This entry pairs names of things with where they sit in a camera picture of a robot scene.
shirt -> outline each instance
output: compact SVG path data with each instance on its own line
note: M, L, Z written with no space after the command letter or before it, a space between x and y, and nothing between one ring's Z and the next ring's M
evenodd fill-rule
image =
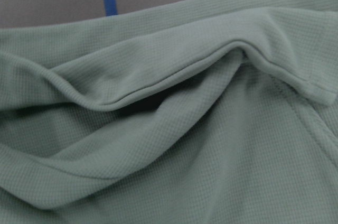
M338 223L337 1L0 29L0 223Z

green shirt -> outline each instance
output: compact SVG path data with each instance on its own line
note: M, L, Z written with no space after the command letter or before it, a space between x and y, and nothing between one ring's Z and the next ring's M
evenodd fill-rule
M0 29L1 224L337 224L338 0Z

